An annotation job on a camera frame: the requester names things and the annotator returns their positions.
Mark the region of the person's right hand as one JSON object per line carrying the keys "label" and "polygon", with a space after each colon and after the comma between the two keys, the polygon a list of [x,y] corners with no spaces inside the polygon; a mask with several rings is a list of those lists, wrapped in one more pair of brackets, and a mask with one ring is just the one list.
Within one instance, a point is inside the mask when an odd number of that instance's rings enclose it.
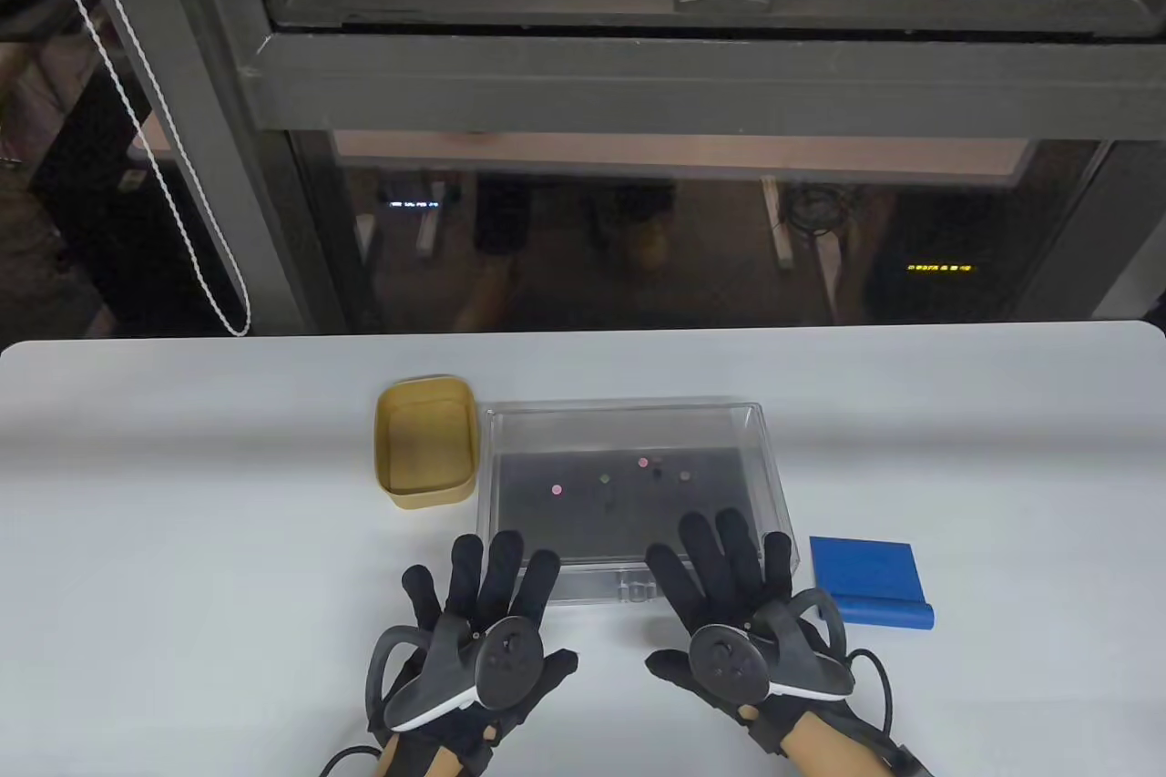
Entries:
{"label": "person's right hand", "polygon": [[[666,544],[649,545],[646,564],[689,635],[700,628],[742,629],[763,606],[793,598],[791,537],[767,533],[757,547],[740,511],[724,509],[710,522],[688,512],[679,522],[679,536],[691,570]],[[749,732],[763,752],[784,755],[782,743],[807,715],[824,716],[829,726],[854,718],[845,701],[815,701],[795,695],[770,695],[757,705],[757,718],[742,715],[740,706],[712,694],[691,673],[689,656],[681,649],[656,649],[645,660],[649,674],[686,690]]]}

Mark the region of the person's left hand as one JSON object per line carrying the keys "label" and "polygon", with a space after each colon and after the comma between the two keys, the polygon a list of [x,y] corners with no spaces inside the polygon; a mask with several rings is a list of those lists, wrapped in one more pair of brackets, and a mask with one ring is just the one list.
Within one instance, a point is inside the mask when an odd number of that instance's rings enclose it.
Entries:
{"label": "person's left hand", "polygon": [[363,685],[368,732],[382,747],[375,774],[485,772],[503,738],[578,668],[573,649],[543,649],[557,579],[559,556],[526,556],[514,531],[490,542],[458,537],[447,598],[424,565],[403,572],[414,624],[379,636]]}

